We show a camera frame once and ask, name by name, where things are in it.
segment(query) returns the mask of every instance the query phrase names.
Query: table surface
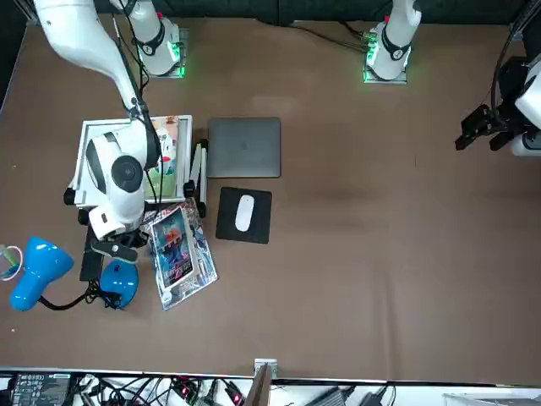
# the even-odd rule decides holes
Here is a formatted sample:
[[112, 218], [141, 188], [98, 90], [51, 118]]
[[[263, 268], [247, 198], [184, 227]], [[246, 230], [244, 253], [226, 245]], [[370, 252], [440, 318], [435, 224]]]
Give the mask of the table surface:
[[[506, 27], [422, 26], [400, 86], [364, 85], [358, 54], [300, 30], [179, 24], [187, 76], [151, 80], [151, 113], [192, 114], [195, 138], [210, 117], [278, 116], [282, 176], [210, 180], [220, 279], [173, 310], [161, 310], [146, 256], [126, 311], [17, 313], [14, 284], [0, 285], [0, 363], [249, 375], [266, 357], [280, 376], [539, 384], [541, 161], [453, 144]], [[336, 23], [310, 26], [349, 39]], [[108, 78], [27, 30], [0, 116], [0, 241], [41, 236], [73, 256], [46, 290], [54, 303], [85, 289], [85, 228], [62, 202], [81, 122], [121, 117]], [[214, 237], [222, 186], [272, 192], [268, 245]]]

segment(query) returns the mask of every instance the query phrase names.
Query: blue desk lamp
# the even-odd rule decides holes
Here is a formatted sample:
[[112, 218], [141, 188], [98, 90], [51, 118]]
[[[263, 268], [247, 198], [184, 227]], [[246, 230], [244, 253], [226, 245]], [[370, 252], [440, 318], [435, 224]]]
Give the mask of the blue desk lamp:
[[57, 306], [42, 297], [46, 286], [63, 277], [74, 260], [63, 250], [44, 239], [30, 237], [25, 247], [25, 269], [9, 297], [15, 310], [30, 310], [41, 302], [51, 310], [67, 310], [84, 299], [102, 298], [106, 307], [121, 309], [135, 296], [139, 284], [137, 268], [126, 262], [112, 261], [101, 274], [100, 284], [91, 281], [85, 293], [70, 304]]
[[30, 310], [37, 303], [45, 287], [63, 277], [74, 265], [74, 260], [45, 239], [30, 237], [23, 255], [25, 269], [9, 297], [11, 307]]

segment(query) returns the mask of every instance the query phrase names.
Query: comic book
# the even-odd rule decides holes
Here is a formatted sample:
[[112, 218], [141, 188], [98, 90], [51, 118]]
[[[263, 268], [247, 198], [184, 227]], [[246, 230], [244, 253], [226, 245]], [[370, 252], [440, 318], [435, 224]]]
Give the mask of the comic book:
[[[192, 258], [196, 258], [195, 261], [192, 261], [192, 264], [197, 262], [199, 272], [187, 273], [184, 275], [184, 277], [177, 280], [177, 283], [174, 286], [170, 286], [170, 288], [165, 289], [163, 283], [161, 282], [161, 272], [159, 272], [160, 260], [159, 255], [156, 254], [156, 245], [154, 244], [154, 236], [151, 229], [154, 224], [160, 222], [163, 218], [168, 217], [178, 208], [183, 210], [183, 214], [188, 220], [188, 235], [193, 237], [195, 253]], [[146, 219], [151, 219], [153, 216], [154, 213], [149, 212], [147, 213]], [[186, 201], [177, 203], [174, 206], [170, 206], [167, 209], [160, 211], [160, 213], [158, 213], [156, 216], [156, 219], [151, 221], [151, 223], [146, 226], [146, 231], [150, 235], [148, 246], [150, 247], [152, 262], [156, 271], [156, 286], [158, 288], [161, 306], [164, 310], [170, 310], [173, 306], [178, 305], [183, 300], [187, 299], [193, 294], [196, 294], [201, 289], [207, 287], [218, 279], [218, 274], [216, 272], [214, 261], [212, 260], [210, 248], [203, 233], [199, 212], [193, 199], [187, 199]]]
[[151, 226], [161, 288], [170, 290], [186, 276], [199, 273], [194, 237], [182, 207]]

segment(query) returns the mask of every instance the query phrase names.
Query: lamp base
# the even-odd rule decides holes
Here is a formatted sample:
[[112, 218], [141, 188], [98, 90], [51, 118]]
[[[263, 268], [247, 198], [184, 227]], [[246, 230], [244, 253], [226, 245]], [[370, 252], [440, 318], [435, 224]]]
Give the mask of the lamp base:
[[114, 260], [101, 272], [100, 288], [120, 294], [120, 307], [128, 305], [137, 292], [139, 275], [137, 267], [124, 261]]

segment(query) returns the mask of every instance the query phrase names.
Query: magazine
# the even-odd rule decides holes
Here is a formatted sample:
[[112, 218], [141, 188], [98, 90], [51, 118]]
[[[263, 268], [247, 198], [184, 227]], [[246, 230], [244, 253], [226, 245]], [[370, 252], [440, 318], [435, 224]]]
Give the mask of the magazine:
[[194, 237], [182, 207], [153, 223], [150, 229], [157, 259], [156, 271], [163, 290], [174, 288], [193, 272], [199, 273]]
[[[169, 216], [178, 208], [183, 209], [183, 213], [188, 219], [189, 224], [189, 233], [193, 238], [194, 251], [197, 266], [199, 272], [192, 272], [186, 277], [182, 277], [180, 281], [175, 286], [171, 286], [169, 289], [165, 289], [161, 283], [161, 276], [159, 270], [159, 257], [156, 254], [156, 247], [153, 241], [153, 235], [149, 232], [150, 240], [150, 254], [152, 256], [152, 263], [156, 271], [156, 286], [158, 287], [158, 294], [160, 296], [161, 307], [164, 310], [170, 310], [173, 306], [178, 305], [183, 300], [189, 298], [193, 294], [196, 294], [201, 289], [207, 287], [214, 281], [218, 279], [218, 274], [216, 272], [216, 267], [214, 261], [212, 260], [212, 255], [210, 253], [209, 244], [203, 234], [203, 228], [201, 226], [201, 219], [199, 218], [199, 212], [197, 210], [197, 205], [195, 204], [194, 199], [187, 199], [184, 202], [178, 203], [174, 206], [168, 207], [167, 209], [162, 210], [156, 216], [156, 219], [151, 222], [150, 225], [146, 226], [147, 230], [151, 230], [153, 224], [159, 222], [161, 219]], [[154, 213], [147, 213], [146, 219], [150, 219], [154, 216]]]
[[[161, 154], [163, 156], [162, 198], [172, 198], [177, 195], [177, 143], [178, 143], [178, 116], [152, 118], [152, 124], [160, 139]], [[161, 158], [158, 164], [149, 169], [149, 178], [156, 192], [160, 195]], [[145, 198], [153, 199], [154, 194], [149, 180], [145, 177]]]

